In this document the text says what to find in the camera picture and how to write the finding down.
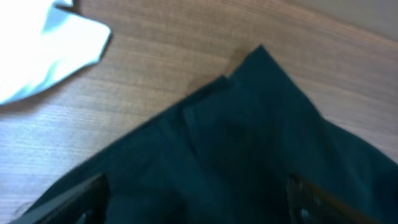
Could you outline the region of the black t-shirt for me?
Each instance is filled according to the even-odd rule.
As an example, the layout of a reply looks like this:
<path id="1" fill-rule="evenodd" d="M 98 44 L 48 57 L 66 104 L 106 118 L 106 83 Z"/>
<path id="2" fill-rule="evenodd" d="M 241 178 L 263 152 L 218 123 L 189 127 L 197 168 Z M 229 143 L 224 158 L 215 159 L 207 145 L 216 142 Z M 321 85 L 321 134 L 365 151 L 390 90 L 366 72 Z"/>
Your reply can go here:
<path id="1" fill-rule="evenodd" d="M 56 181 L 106 174 L 108 223 L 288 223 L 291 174 L 397 222 L 397 164 L 325 120 L 264 47 Z"/>

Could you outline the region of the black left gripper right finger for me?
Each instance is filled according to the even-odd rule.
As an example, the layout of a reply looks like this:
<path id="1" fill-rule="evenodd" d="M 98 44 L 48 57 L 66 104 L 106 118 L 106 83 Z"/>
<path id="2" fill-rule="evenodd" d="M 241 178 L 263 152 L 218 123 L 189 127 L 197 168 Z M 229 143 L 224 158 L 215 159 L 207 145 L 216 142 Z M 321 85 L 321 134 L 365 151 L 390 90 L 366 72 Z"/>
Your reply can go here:
<path id="1" fill-rule="evenodd" d="M 326 190 L 295 174 L 289 175 L 287 181 L 287 203 L 293 224 L 377 223 Z"/>

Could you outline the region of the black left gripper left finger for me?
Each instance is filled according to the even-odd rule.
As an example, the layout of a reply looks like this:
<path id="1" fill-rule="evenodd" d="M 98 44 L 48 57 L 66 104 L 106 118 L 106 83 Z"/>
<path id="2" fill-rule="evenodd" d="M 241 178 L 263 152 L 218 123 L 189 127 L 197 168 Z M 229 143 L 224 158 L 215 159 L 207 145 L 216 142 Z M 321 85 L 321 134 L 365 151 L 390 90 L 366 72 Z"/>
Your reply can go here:
<path id="1" fill-rule="evenodd" d="M 27 212 L 12 224 L 104 223 L 109 185 L 98 174 Z"/>

